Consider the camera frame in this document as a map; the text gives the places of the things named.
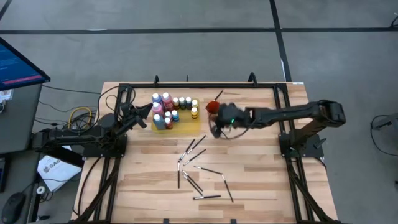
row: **paint bottle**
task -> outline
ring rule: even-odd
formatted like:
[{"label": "paint bottle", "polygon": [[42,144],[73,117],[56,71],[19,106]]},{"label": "paint bottle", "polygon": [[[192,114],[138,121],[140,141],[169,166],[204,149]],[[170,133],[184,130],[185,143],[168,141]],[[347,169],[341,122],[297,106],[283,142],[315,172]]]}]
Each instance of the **paint bottle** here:
[{"label": "paint bottle", "polygon": [[180,121],[180,117],[178,117],[178,112],[177,111],[172,111],[172,117],[174,122]]},{"label": "paint bottle", "polygon": [[193,118],[193,119],[197,119],[198,118],[198,108],[192,108],[191,109],[191,117]]},{"label": "paint bottle", "polygon": [[162,101],[164,104],[165,111],[172,111],[173,110],[173,99],[168,93],[163,93]]},{"label": "paint bottle", "polygon": [[180,109],[180,102],[179,102],[179,100],[178,100],[177,97],[174,97],[174,98],[173,98],[173,105],[174,105],[174,109],[175,109],[175,110]]},{"label": "paint bottle", "polygon": [[169,112],[169,111],[166,111],[166,112],[164,113],[164,116],[165,116],[166,118],[170,118],[171,121],[173,120],[172,113]]},{"label": "paint bottle", "polygon": [[166,129],[173,129],[173,123],[170,118],[165,118],[164,123],[166,124]]},{"label": "paint bottle", "polygon": [[192,99],[190,97],[186,97],[185,104],[188,110],[192,109]]},{"label": "paint bottle", "polygon": [[185,106],[185,98],[184,97],[180,97],[180,99],[178,99],[180,101],[180,108],[185,110],[187,107]]},{"label": "paint bottle", "polygon": [[159,114],[154,115],[154,123],[158,130],[166,129],[166,123],[164,122],[163,117],[161,117],[161,115]]},{"label": "paint bottle", "polygon": [[161,116],[164,116],[162,105],[160,105],[159,103],[156,103],[156,102],[154,103],[154,105],[152,107],[152,112],[154,114],[159,114]]},{"label": "paint bottle", "polygon": [[192,100],[192,107],[193,107],[193,108],[196,107],[196,108],[199,109],[199,103],[198,103],[197,100]]},{"label": "paint bottle", "polygon": [[152,94],[152,102],[153,103],[161,103],[162,102],[162,98],[159,96],[159,94],[154,93]]}]

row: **wooden table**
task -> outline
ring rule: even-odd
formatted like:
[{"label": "wooden table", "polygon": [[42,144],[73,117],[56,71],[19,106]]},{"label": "wooden table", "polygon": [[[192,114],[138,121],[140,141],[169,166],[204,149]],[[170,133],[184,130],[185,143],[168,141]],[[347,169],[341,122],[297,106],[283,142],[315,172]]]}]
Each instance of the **wooden table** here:
[{"label": "wooden table", "polygon": [[[103,92],[118,84],[106,82]],[[308,103],[302,83],[287,83],[287,87],[292,106]],[[134,105],[147,104],[150,102],[151,94],[166,91],[172,96],[198,98],[200,111],[204,113],[207,102],[213,100],[221,90],[219,88],[137,88]],[[115,89],[102,97],[101,115],[112,113],[105,106],[105,98],[116,93]],[[114,97],[108,99],[108,104],[112,108],[115,100]],[[224,89],[219,101],[235,102],[242,108],[245,106],[275,108],[274,94],[271,89],[265,88]],[[214,139],[209,131],[206,116],[200,119],[201,133],[194,136],[154,134],[150,129],[152,115],[146,121],[148,124],[146,129],[135,126],[132,131],[127,132],[129,143],[126,155],[121,159],[112,222],[161,223],[164,218],[169,218],[171,223],[228,223],[235,218],[238,223],[295,223],[286,163],[280,155],[277,140],[277,135],[280,133],[279,125],[249,130],[241,138],[226,141]],[[309,121],[310,119],[296,120],[295,125],[301,128]],[[234,136],[241,131],[242,129],[232,130],[230,135]],[[207,151],[183,169],[199,184],[205,195],[220,194],[221,198],[192,200],[192,197],[198,196],[198,193],[184,178],[181,179],[181,188],[177,188],[177,161],[193,138],[198,141],[205,134],[207,137],[188,158],[203,149]],[[86,208],[97,194],[103,160],[99,161],[88,178],[82,209]],[[83,179],[94,161],[95,158],[91,158],[85,162],[78,195]],[[313,158],[304,158],[303,162],[310,193],[326,214],[337,219],[325,168]],[[196,169],[193,165],[224,173],[234,203],[230,201],[219,175]],[[303,199],[301,194],[299,195],[303,218],[306,218]],[[101,218],[105,216],[107,195],[104,201]]]}]

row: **computer monitor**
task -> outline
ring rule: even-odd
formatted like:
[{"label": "computer monitor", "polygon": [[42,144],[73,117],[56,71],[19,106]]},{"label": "computer monitor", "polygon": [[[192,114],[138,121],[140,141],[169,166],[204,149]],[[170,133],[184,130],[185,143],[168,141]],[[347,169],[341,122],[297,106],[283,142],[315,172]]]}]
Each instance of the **computer monitor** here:
[{"label": "computer monitor", "polygon": [[49,81],[48,75],[0,38],[0,91]]}]

